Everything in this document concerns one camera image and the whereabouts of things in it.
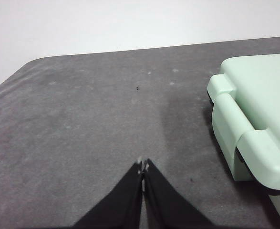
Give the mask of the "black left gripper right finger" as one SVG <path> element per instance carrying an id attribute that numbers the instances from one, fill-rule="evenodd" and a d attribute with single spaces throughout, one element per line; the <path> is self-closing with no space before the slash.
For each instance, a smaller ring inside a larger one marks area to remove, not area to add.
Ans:
<path id="1" fill-rule="evenodd" d="M 160 172 L 151 159 L 145 162 L 145 201 L 148 218 L 158 229 L 205 229 L 214 224 L 192 206 Z"/>

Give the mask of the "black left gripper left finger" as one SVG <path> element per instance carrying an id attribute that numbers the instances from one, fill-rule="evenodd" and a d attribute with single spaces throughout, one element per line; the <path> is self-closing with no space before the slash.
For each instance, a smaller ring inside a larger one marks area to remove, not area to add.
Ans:
<path id="1" fill-rule="evenodd" d="M 75 229 L 137 229 L 142 207 L 142 161 L 136 161 L 116 186 L 73 227 Z"/>

